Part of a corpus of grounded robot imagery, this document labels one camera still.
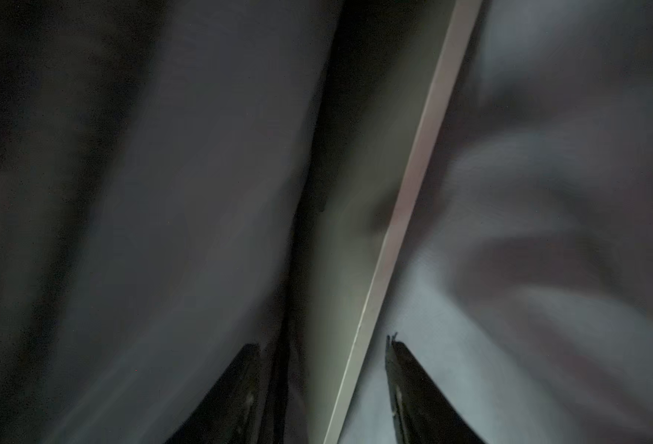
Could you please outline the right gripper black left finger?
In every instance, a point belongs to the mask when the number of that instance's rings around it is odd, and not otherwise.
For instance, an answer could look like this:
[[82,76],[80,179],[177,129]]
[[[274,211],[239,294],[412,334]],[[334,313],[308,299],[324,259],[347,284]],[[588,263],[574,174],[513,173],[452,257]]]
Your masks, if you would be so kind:
[[167,444],[246,444],[252,441],[260,388],[257,344],[246,344]]

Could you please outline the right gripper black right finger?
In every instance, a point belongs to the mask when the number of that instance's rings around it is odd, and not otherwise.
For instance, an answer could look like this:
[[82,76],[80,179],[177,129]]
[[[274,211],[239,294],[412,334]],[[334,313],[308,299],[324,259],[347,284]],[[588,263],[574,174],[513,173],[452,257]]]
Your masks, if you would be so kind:
[[385,368],[397,443],[484,443],[396,335],[387,337]]

